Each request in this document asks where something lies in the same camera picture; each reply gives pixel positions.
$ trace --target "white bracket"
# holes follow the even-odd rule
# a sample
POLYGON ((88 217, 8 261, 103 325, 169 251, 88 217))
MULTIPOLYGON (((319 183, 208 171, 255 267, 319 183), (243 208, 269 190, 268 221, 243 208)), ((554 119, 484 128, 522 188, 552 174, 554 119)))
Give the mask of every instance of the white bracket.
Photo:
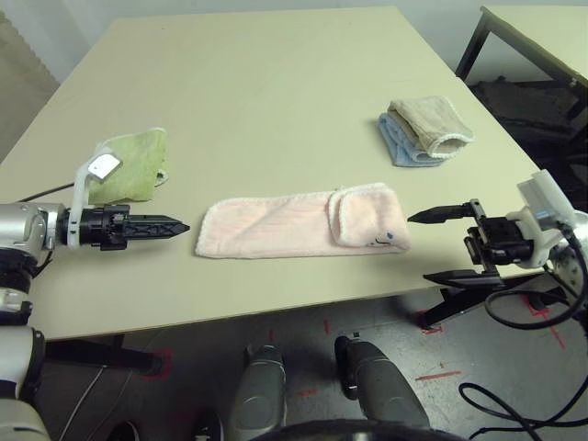
POLYGON ((80 221, 82 212, 89 208, 90 181, 96 179, 103 182, 114 172, 122 161, 108 147, 100 149, 92 158, 77 169, 73 183, 73 201, 70 219, 67 224, 67 246, 75 250, 80 247, 80 221))

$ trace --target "beige tabletop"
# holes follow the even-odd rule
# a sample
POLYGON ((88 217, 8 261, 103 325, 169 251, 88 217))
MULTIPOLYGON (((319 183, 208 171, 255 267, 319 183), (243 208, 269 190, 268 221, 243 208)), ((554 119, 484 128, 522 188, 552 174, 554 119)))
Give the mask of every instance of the beige tabletop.
MULTIPOLYGON (((384 182, 405 214, 479 198, 519 209, 537 169, 395 7, 117 20, 0 167, 3 201, 73 180, 106 138, 169 131, 170 180, 132 213, 167 214, 191 231, 124 252, 62 248, 33 282, 30 324, 48 338, 123 332, 432 284, 423 273, 471 268, 471 220, 411 225, 406 254, 266 260, 194 256, 207 208, 384 182), (394 167, 376 128, 392 98, 445 95, 477 136, 437 168, 394 167)), ((63 191, 46 201, 71 200, 63 191)), ((505 275, 521 272, 516 266, 505 275)))
POLYGON ((483 6, 588 86, 588 6, 483 6))

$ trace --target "gray floor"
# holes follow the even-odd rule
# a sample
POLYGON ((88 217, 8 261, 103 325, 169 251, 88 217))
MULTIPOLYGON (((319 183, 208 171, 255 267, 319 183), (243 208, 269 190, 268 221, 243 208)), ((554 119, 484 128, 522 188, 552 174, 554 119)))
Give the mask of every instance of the gray floor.
MULTIPOLYGON (((533 418, 551 416, 581 384, 586 374, 586 342, 576 322, 556 330, 523 332, 494 322, 478 308, 444 323, 439 332, 424 334, 412 317, 439 301, 440 295, 429 290, 130 334, 130 347, 170 351, 169 374, 145 379, 106 370, 65 439, 86 440, 105 417, 92 439, 106 439, 113 424, 123 419, 139 423, 146 440, 188 439, 199 408, 213 404, 226 415, 248 344, 273 343, 282 351, 288 375, 288 424, 360 418, 356 402, 344 398, 334 373, 334 338, 353 332, 376 344, 397 364, 433 427, 456 435, 467 437, 481 426, 503 425, 459 397, 458 384, 463 381, 481 384, 533 418), (428 377, 442 373, 452 374, 428 377)), ((520 317, 530 316, 520 299, 512 299, 509 309, 520 317)), ((54 439, 95 374, 96 369, 89 367, 46 365, 38 403, 54 439)), ((569 418, 584 417, 586 404, 583 399, 569 418)), ((551 441, 588 439, 586 428, 542 429, 540 433, 551 441)), ((529 438, 487 434, 479 439, 529 438)))

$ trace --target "metal table frame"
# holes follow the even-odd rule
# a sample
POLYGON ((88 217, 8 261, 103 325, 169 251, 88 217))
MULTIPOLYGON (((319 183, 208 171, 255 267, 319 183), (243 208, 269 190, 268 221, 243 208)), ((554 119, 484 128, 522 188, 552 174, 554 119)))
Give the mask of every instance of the metal table frame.
POLYGON ((536 43, 522 38, 516 29, 494 17, 484 7, 481 11, 480 21, 469 40, 468 47, 459 61, 456 76, 466 81, 469 71, 478 58, 488 35, 492 33, 518 51, 535 66, 553 78, 553 80, 568 86, 571 92, 578 98, 578 102, 568 113, 568 118, 572 119, 578 116, 588 103, 588 82, 586 79, 574 73, 571 69, 563 69, 561 65, 553 62, 536 43))

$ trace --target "wire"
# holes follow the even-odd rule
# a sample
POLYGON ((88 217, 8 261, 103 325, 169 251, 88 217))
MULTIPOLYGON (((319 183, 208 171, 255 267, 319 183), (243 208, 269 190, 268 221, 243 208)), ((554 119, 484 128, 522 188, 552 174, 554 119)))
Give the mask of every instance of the wire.
MULTIPOLYGON (((482 395, 486 395, 492 401, 496 402, 503 409, 505 409, 512 416, 512 418, 515 421, 517 421, 519 424, 521 424, 523 426, 523 428, 529 433, 529 435, 531 436, 531 438, 533 438, 534 441, 542 441, 541 438, 539 437, 539 435, 537 435, 537 432, 535 432, 535 429, 533 428, 533 426, 528 422, 528 420, 526 418, 523 418, 515 409, 513 409, 511 406, 509 406, 501 398, 499 398, 498 396, 494 395, 489 390, 484 389, 482 386, 479 386, 479 385, 477 385, 475 383, 461 383, 459 385, 459 389, 458 389, 459 390, 459 394, 461 395, 461 397, 465 401, 467 401, 469 404, 474 405, 474 407, 477 407, 477 408, 479 408, 478 407, 478 404, 477 403, 474 403, 474 401, 472 401, 468 396, 466 396, 463 393, 463 390, 464 389, 474 389, 474 390, 477 390, 482 395)), ((473 439, 475 436, 478 436, 479 434, 482 434, 483 432, 481 430, 482 429, 480 429, 478 432, 476 432, 475 434, 473 434, 472 436, 470 436, 469 439, 473 439)))
MULTIPOLYGON (((580 294, 576 298, 576 301, 574 301, 572 303, 572 305, 568 309, 566 309, 566 311, 562 312, 560 315, 557 315, 556 317, 545 320, 544 322, 520 323, 520 322, 511 322, 511 321, 506 320, 503 317, 499 316, 492 308, 492 304, 494 303, 494 301, 497 299, 500 299, 502 297, 518 296, 521 294, 544 295, 544 293, 537 292, 537 291, 521 290, 521 289, 513 289, 513 290, 508 290, 508 291, 494 292, 493 294, 488 296, 488 298, 486 298, 486 302, 485 302, 484 306, 486 307, 486 311, 488 312, 488 315, 490 315, 495 321, 502 323, 505 326, 508 326, 510 328, 522 329, 525 331, 536 330, 536 329, 545 329, 545 328, 549 328, 550 326, 554 326, 556 324, 560 324, 562 322, 565 322, 566 320, 572 318, 576 314, 576 312, 578 312, 580 310, 580 308, 582 307, 582 305, 586 301, 586 298, 588 297, 588 269, 586 268, 586 261, 584 259, 583 253, 582 253, 582 245, 580 244, 580 241, 578 241, 578 238, 573 233, 573 230, 571 229, 571 227, 564 225, 562 223, 559 223, 558 229, 563 234, 563 237, 565 237, 565 239, 568 241, 570 248, 575 252, 576 258, 578 259, 578 261, 580 263, 580 269, 582 270, 582 291, 580 292, 580 294)), ((564 285, 564 288, 566 288, 569 292, 573 292, 570 290, 570 286, 567 284, 564 285)))
POLYGON ((88 384, 88 387, 85 388, 84 393, 82 394, 82 396, 80 397, 80 399, 77 401, 77 404, 73 408, 72 413, 70 414, 70 417, 67 420, 67 423, 65 423, 65 426, 63 427, 62 434, 59 437, 59 441, 63 441, 63 439, 65 438, 65 435, 67 434, 67 431, 70 430, 70 426, 72 425, 72 421, 74 420, 74 417, 77 415, 78 411, 80 410, 80 407, 82 406, 82 403, 84 402, 85 398, 90 393, 90 390, 92 390, 94 388, 94 386, 96 385, 96 382, 102 376, 102 373, 104 372, 104 369, 105 369, 104 366, 101 367, 98 370, 98 373, 96 374, 96 376, 94 377, 94 379, 90 382, 90 384, 88 384))
POLYGON ((559 412, 555 413, 552 417, 548 418, 547 420, 535 420, 532 418, 521 417, 521 415, 518 414, 517 412, 514 412, 514 413, 511 412, 514 410, 512 407, 508 406, 508 404, 506 404, 503 400, 501 400, 496 395, 494 395, 492 392, 490 392, 487 389, 484 389, 482 386, 480 386, 478 384, 461 383, 458 388, 459 395, 461 395, 461 398, 463 398, 468 404, 475 407, 479 411, 482 411, 482 412, 487 413, 492 416, 496 416, 498 418, 502 418, 504 420, 517 421, 518 423, 521 424, 521 427, 482 427, 480 430, 473 433, 469 437, 469 439, 474 439, 476 436, 481 435, 481 434, 486 434, 488 432, 528 432, 529 435, 531 435, 531 437, 533 437, 531 432, 529 432, 529 428, 531 429, 531 431, 533 433, 535 433, 535 431, 537 429, 540 429, 542 427, 580 427, 582 425, 586 425, 586 424, 588 424, 588 418, 582 418, 581 420, 565 421, 565 422, 557 421, 563 415, 565 415, 576 404, 576 402, 578 402, 578 400, 586 392, 586 389, 588 389, 588 377, 586 377, 584 379, 580 388, 571 397, 571 400, 565 406, 563 406, 563 408, 559 412), (484 407, 481 404, 476 403, 474 400, 472 400, 470 397, 468 397, 466 395, 466 393, 464 392, 464 390, 466 390, 466 389, 477 390, 478 392, 487 396, 488 398, 490 398, 494 402, 497 402, 498 404, 500 404, 501 407, 503 407, 508 413, 500 413, 500 412, 494 411, 492 409, 489 409, 487 407, 484 407))
POLYGON ((108 418, 110 418, 110 415, 117 408, 117 405, 119 404, 119 401, 122 398, 122 395, 123 395, 125 389, 127 388, 127 385, 129 384, 130 377, 132 377, 132 371, 129 372, 129 374, 127 374, 127 378, 125 379, 125 382, 122 383, 122 386, 120 387, 119 395, 117 395, 117 398, 112 403, 112 406, 110 406, 110 409, 108 409, 107 414, 104 415, 104 418, 102 418, 102 420, 100 420, 100 423, 96 424, 96 426, 94 427, 94 429, 92 430, 92 432, 90 432, 90 435, 88 436, 88 438, 86 439, 86 441, 90 441, 94 437, 94 435, 96 434, 96 432, 98 430, 100 430, 100 428, 104 425, 104 423, 108 420, 108 418))
POLYGON ((50 190, 41 191, 40 193, 37 193, 36 195, 32 195, 27 198, 23 198, 23 199, 19 200, 18 202, 29 202, 30 200, 40 198, 41 196, 50 195, 51 193, 55 193, 57 191, 62 191, 65 188, 69 188, 69 187, 73 187, 73 186, 74 186, 73 182, 70 182, 69 184, 63 184, 62 186, 58 186, 58 187, 52 188, 50 190))
MULTIPOLYGON (((147 343, 147 345, 145 345, 141 349, 141 351, 144 351, 145 349, 147 349, 155 341, 155 339, 161 334, 162 331, 163 330, 160 329, 157 333, 155 333, 155 335, 151 338, 149 343, 147 343)), ((117 405, 119 405, 120 399, 122 398, 122 395, 124 394, 125 389, 129 385, 130 378, 132 377, 132 374, 133 374, 133 371, 131 370, 129 372, 129 374, 127 374, 127 377, 125 378, 124 383, 122 383, 122 386, 120 386, 119 394, 117 395, 117 398, 112 403, 112 406, 110 406, 110 409, 108 409, 108 412, 106 413, 104 418, 102 418, 102 420, 100 420, 100 423, 96 424, 94 429, 92 429, 92 432, 90 432, 90 435, 88 435, 88 438, 86 438, 85 441, 90 441, 96 435, 98 430, 100 430, 102 428, 102 426, 105 424, 105 422, 108 421, 108 418, 110 418, 110 415, 117 408, 117 405)))

